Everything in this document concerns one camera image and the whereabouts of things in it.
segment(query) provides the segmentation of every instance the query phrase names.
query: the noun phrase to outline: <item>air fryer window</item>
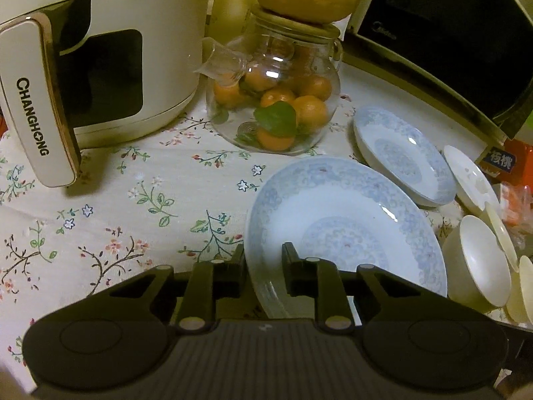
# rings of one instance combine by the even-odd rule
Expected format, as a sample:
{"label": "air fryer window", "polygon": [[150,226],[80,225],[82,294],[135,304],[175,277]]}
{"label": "air fryer window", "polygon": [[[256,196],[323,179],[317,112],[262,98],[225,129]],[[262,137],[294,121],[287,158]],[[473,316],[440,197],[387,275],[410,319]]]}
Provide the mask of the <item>air fryer window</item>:
{"label": "air fryer window", "polygon": [[142,34],[137,30],[90,37],[59,56],[57,67],[72,127],[123,119],[142,108]]}
{"label": "air fryer window", "polygon": [[533,78],[533,28],[514,0],[372,0],[359,34],[494,117]]}

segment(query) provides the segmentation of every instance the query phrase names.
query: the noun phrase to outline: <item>black microwave door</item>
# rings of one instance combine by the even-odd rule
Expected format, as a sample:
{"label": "black microwave door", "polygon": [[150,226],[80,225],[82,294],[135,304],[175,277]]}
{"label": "black microwave door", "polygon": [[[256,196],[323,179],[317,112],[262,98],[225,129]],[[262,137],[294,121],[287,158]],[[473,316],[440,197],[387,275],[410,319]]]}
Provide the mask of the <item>black microwave door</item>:
{"label": "black microwave door", "polygon": [[533,79],[533,26],[514,0],[372,0],[359,34],[490,118],[513,108]]}

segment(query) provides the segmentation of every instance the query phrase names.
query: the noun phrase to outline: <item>jar lid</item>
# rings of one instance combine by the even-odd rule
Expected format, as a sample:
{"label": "jar lid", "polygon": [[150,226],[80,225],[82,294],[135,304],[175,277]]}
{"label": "jar lid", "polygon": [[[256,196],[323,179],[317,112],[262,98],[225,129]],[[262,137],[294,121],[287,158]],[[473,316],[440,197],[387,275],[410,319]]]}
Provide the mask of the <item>jar lid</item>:
{"label": "jar lid", "polygon": [[295,39],[315,38],[329,41],[340,36],[340,30],[333,24],[307,24],[295,21],[266,10],[259,5],[252,7],[252,14],[258,19],[259,24],[276,30],[281,29],[280,32]]}

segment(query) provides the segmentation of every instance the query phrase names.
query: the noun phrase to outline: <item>blue patterned plate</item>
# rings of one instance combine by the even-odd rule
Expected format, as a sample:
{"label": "blue patterned plate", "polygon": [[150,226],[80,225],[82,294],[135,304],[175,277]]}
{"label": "blue patterned plate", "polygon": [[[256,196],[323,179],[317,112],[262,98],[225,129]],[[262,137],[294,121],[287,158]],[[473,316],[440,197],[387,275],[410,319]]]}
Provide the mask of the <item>blue patterned plate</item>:
{"label": "blue patterned plate", "polygon": [[435,146],[415,127],[382,108],[365,106],[353,118],[357,145],[370,167],[402,188],[415,203],[451,203],[456,184]]}
{"label": "blue patterned plate", "polygon": [[372,263],[442,296],[446,269],[433,230],[389,179],[356,161],[300,159],[263,185],[248,212],[244,248],[269,317],[313,317],[313,300],[287,295],[281,245],[355,271]]}

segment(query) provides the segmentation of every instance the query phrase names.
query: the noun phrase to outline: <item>tablecloth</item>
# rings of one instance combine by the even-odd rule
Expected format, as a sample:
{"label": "tablecloth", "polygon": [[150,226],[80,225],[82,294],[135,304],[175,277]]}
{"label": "tablecloth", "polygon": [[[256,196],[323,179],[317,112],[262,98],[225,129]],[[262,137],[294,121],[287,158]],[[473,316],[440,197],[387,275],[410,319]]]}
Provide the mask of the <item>tablecloth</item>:
{"label": "tablecloth", "polygon": [[[340,106],[321,142],[301,157],[361,160],[351,118],[356,98]],[[16,137],[0,141],[0,359],[26,390],[34,382],[22,338],[40,317],[150,269],[191,270],[228,258],[243,241],[257,191],[298,158],[250,153],[215,132],[203,89],[166,128],[143,139],[82,152],[81,178],[50,189],[36,179]],[[423,210],[442,242],[464,215],[457,202]],[[250,284],[219,315],[262,318]],[[496,317],[504,318],[499,312]]]}

